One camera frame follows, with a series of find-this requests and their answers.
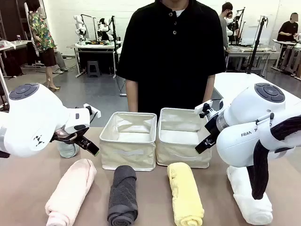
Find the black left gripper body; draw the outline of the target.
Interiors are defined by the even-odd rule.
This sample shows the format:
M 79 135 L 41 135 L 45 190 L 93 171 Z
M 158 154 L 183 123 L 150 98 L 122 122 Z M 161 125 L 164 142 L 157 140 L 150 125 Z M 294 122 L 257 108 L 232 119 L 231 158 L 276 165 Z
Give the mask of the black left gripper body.
M 80 147 L 88 147 L 92 142 L 87 139 L 84 134 L 88 131 L 89 128 L 84 128 L 82 130 L 75 131 L 74 133 L 68 134 L 62 128 L 58 129 L 53 134 L 53 141 L 64 142 L 68 145 L 76 144 Z

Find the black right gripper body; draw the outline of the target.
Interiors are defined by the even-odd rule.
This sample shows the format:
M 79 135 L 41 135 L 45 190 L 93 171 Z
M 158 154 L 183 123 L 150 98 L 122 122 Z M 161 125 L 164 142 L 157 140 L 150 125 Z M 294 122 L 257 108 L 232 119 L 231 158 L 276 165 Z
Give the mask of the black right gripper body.
M 217 140 L 218 135 L 220 134 L 220 131 L 216 125 L 218 116 L 214 116 L 211 119 L 208 120 L 207 124 L 205 125 L 205 128 L 210 133 L 210 135 L 206 138 L 208 142 L 215 142 Z

